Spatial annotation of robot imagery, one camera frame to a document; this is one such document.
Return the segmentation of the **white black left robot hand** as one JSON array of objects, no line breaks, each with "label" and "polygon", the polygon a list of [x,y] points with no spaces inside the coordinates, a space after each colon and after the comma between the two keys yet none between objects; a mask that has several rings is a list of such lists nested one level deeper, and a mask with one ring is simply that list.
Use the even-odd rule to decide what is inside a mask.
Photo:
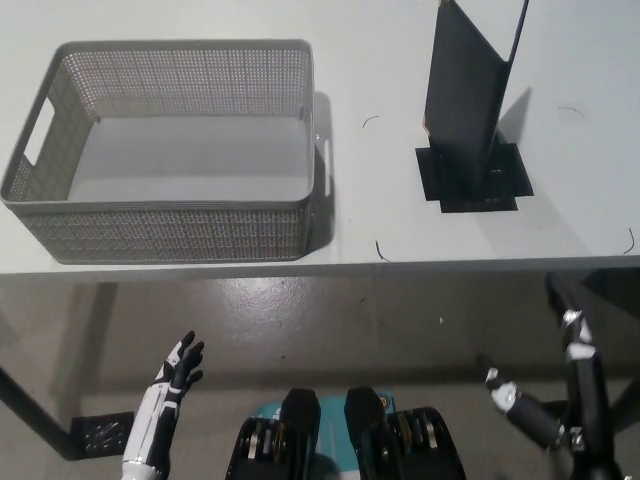
[{"label": "white black left robot hand", "polygon": [[188,332],[163,361],[134,417],[121,462],[121,479],[166,479],[182,400],[201,380],[204,343]]}]

